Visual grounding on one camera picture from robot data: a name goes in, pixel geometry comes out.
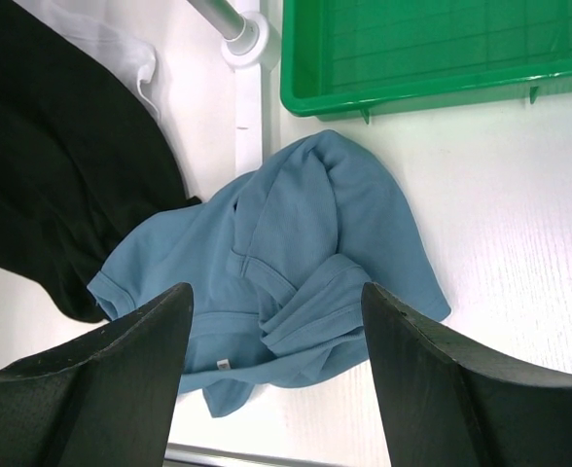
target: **blue shirt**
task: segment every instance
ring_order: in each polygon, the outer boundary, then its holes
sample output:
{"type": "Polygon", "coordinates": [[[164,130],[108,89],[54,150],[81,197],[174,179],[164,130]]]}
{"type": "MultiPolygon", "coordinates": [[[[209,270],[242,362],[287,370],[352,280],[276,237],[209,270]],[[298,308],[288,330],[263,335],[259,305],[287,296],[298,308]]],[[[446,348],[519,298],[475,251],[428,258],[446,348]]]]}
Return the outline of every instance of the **blue shirt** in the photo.
{"type": "Polygon", "coordinates": [[[89,290],[116,319],[190,283],[179,392],[203,389],[211,414],[224,416],[255,384],[308,386],[365,361],[368,281],[433,319],[449,314],[394,179],[371,153],[324,131],[206,204],[146,220],[89,290]]]}

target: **green tray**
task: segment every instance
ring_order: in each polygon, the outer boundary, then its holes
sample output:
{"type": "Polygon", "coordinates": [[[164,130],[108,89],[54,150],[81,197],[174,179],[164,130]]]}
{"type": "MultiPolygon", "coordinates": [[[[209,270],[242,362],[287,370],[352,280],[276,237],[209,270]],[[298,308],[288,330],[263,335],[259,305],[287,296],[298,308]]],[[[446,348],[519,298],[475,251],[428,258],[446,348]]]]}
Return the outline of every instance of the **green tray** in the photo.
{"type": "Polygon", "coordinates": [[[301,117],[572,91],[572,0],[284,0],[282,44],[301,117]]]}

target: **white cloth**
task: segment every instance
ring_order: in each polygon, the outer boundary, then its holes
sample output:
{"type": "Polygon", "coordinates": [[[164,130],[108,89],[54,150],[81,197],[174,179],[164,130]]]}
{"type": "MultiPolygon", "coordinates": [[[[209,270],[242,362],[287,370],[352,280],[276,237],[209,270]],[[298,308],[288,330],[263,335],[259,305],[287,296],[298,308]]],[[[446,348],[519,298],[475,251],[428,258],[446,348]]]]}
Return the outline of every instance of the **white cloth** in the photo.
{"type": "Polygon", "coordinates": [[[51,0],[14,0],[35,18],[113,73],[148,109],[155,120],[159,109],[143,87],[157,67],[154,47],[84,15],[69,13],[51,0]]]}

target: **white surface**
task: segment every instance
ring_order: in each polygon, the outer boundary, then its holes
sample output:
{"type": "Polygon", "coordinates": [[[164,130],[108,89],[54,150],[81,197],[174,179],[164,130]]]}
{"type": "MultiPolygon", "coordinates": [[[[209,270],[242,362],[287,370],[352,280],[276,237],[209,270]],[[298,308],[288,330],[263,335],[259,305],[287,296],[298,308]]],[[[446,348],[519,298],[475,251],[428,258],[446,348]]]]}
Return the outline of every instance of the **white surface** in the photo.
{"type": "Polygon", "coordinates": [[[221,54],[234,70],[235,82],[235,137],[234,175],[236,177],[257,170],[270,151],[270,117],[268,107],[269,72],[279,60],[280,40],[268,23],[263,2],[236,0],[236,10],[250,18],[258,31],[255,47],[244,56],[232,54],[231,44],[222,41],[221,54]]]}
{"type": "MultiPolygon", "coordinates": [[[[157,103],[194,193],[233,175],[233,75],[220,39],[183,0],[67,0],[153,43],[157,103]]],[[[277,2],[269,17],[279,25],[277,2]]],[[[272,149],[332,127],[391,168],[453,307],[448,323],[496,349],[572,373],[572,94],[374,118],[295,119],[271,75],[272,149]]],[[[0,271],[0,365],[81,334],[24,279],[0,271]]],[[[212,420],[200,393],[177,406],[172,442],[389,465],[370,366],[303,390],[259,391],[212,420]]]]}

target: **black cloth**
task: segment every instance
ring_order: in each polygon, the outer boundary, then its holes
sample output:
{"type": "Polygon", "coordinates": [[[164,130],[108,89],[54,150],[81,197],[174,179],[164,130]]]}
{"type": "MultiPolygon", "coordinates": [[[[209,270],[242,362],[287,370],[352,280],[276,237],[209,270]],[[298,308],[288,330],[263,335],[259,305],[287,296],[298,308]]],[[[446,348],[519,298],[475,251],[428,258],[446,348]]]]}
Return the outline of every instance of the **black cloth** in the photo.
{"type": "Polygon", "coordinates": [[[158,125],[108,70],[0,0],[0,268],[66,315],[105,318],[86,289],[107,256],[187,198],[158,125]]]}

